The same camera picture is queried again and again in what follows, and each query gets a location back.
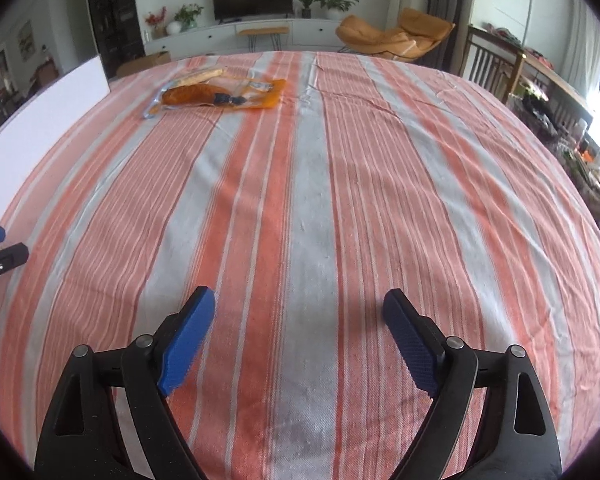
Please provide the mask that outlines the red flower vase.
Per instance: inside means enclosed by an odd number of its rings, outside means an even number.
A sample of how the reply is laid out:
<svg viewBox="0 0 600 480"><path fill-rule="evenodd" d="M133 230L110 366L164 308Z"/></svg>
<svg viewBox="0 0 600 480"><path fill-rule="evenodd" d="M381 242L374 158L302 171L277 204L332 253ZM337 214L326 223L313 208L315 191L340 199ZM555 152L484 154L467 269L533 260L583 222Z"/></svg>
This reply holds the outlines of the red flower vase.
<svg viewBox="0 0 600 480"><path fill-rule="evenodd" d="M152 39L159 39L166 33L166 7L157 12L148 12L144 17L145 24L149 27Z"/></svg>

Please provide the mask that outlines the white tv cabinet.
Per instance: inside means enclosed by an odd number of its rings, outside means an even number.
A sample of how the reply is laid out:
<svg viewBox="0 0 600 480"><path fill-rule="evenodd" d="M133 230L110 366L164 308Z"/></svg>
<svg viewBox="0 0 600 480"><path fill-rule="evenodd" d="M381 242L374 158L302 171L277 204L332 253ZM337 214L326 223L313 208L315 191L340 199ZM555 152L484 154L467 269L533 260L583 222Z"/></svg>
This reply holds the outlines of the white tv cabinet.
<svg viewBox="0 0 600 480"><path fill-rule="evenodd" d="M247 40L237 36L238 30L287 25L288 35L282 37L281 51L344 51L346 47L336 36L338 21L321 18L283 18L195 27L174 36L164 36L144 44L146 55L169 52L172 60L198 55L247 53ZM254 52L274 51L270 38L260 37Z"/></svg>

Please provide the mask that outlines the green potted plant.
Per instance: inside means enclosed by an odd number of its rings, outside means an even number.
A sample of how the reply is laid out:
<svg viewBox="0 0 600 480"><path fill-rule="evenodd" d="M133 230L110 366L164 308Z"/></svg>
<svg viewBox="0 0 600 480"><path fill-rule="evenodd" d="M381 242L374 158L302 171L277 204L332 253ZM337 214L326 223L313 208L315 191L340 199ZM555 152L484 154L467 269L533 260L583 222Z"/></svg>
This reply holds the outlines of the green potted plant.
<svg viewBox="0 0 600 480"><path fill-rule="evenodd" d="M341 21L360 0L316 0L325 11L326 18Z"/></svg>

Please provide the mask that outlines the green plant white vase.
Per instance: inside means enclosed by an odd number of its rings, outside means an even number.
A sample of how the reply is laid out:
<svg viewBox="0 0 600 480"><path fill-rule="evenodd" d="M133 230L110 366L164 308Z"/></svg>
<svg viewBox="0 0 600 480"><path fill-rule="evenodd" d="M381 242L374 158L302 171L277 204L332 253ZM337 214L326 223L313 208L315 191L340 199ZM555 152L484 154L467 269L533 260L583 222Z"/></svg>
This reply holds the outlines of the green plant white vase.
<svg viewBox="0 0 600 480"><path fill-rule="evenodd" d="M198 3L183 4L174 14L173 20L166 25L166 34L174 36L196 27L197 18L203 10L204 7Z"/></svg>

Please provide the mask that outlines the striped orange grey tablecloth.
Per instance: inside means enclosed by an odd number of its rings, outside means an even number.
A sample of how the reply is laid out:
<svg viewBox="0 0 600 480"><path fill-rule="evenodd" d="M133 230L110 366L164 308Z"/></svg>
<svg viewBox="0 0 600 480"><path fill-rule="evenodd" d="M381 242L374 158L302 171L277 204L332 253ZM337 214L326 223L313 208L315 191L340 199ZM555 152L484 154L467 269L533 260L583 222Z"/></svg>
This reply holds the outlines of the striped orange grey tablecloth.
<svg viewBox="0 0 600 480"><path fill-rule="evenodd" d="M276 107L144 119L205 68L285 79ZM215 317L170 396L213 479L383 479L427 409L381 303L529 353L560 452L600 426L600 230L504 105L430 68L337 53L204 56L114 82L0 220L0 427L32 460L70 351L120 348L199 285Z"/></svg>

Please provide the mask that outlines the black display shelf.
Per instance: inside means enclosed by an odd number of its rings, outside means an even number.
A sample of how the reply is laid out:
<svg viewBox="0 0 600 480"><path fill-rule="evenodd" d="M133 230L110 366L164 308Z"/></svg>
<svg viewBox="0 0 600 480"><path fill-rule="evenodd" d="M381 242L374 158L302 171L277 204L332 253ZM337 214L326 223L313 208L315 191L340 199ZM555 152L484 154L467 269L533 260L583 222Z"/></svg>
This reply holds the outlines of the black display shelf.
<svg viewBox="0 0 600 480"><path fill-rule="evenodd" d="M87 0L92 32L108 78L144 54L135 0Z"/></svg>

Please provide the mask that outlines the wooden side table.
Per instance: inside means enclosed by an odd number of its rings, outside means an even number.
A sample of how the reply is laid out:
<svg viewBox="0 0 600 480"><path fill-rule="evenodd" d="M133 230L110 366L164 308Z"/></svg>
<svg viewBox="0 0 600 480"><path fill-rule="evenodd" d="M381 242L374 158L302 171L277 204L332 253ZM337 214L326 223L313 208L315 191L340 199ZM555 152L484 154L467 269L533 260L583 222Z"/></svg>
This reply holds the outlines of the wooden side table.
<svg viewBox="0 0 600 480"><path fill-rule="evenodd" d="M584 120L588 127L592 125L593 115L588 110L585 99L558 73L545 66L528 51L524 50L524 52L527 61L514 93L521 88L523 80L528 80L542 91L543 96L547 97L548 107L559 125L570 129L580 119Z"/></svg>

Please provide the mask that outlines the orange clear snack bag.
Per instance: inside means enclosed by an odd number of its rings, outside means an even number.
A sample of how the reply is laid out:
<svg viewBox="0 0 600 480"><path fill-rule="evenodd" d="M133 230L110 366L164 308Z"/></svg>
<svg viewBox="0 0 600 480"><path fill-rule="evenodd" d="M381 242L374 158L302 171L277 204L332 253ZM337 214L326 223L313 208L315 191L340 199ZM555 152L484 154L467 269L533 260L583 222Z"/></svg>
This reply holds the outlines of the orange clear snack bag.
<svg viewBox="0 0 600 480"><path fill-rule="evenodd" d="M143 112L152 119L167 110L212 107L220 110L268 110L276 107L285 79L238 77L224 67L205 68L169 81Z"/></svg>

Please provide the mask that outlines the wooden bench stool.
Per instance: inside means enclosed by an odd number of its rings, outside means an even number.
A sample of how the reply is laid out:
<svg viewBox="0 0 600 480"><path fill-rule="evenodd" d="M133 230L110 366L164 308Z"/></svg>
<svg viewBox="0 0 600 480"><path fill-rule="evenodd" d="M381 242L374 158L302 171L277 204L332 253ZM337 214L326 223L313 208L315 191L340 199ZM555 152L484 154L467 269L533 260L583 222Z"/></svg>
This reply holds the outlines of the wooden bench stool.
<svg viewBox="0 0 600 480"><path fill-rule="evenodd" d="M282 50L282 37L288 35L290 28L285 26L265 27L265 28L247 28L238 30L237 36L247 40L247 49L249 52L254 52L257 49L258 40L260 37L270 38L274 51Z"/></svg>

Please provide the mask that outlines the orange lounge chair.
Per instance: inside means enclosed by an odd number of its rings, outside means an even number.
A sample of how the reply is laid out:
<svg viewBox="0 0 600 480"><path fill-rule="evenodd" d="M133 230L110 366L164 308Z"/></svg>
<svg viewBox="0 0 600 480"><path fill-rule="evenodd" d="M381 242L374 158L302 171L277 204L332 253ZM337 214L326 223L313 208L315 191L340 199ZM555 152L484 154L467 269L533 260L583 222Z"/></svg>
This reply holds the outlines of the orange lounge chair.
<svg viewBox="0 0 600 480"><path fill-rule="evenodd" d="M396 27L381 30L355 15L347 16L336 28L343 45L359 54L411 63L440 46L455 24L405 8Z"/></svg>

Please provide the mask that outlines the dark wooden chair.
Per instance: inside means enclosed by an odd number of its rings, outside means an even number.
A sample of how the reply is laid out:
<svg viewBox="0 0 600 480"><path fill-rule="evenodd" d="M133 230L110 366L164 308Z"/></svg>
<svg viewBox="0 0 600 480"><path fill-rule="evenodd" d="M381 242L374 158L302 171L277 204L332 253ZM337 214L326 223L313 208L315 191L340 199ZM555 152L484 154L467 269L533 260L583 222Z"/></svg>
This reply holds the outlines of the dark wooden chair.
<svg viewBox="0 0 600 480"><path fill-rule="evenodd" d="M506 104L526 64L524 50L486 30L469 26L460 76Z"/></svg>

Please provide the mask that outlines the small dark potted plant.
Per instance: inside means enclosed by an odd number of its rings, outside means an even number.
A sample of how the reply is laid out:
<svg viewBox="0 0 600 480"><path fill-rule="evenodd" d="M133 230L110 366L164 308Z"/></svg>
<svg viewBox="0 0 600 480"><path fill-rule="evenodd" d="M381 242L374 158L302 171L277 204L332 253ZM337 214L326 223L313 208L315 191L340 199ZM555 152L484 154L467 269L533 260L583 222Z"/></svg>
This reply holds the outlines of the small dark potted plant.
<svg viewBox="0 0 600 480"><path fill-rule="evenodd" d="M300 15L302 18L310 18L312 16L312 4L314 0L298 0L300 3Z"/></svg>

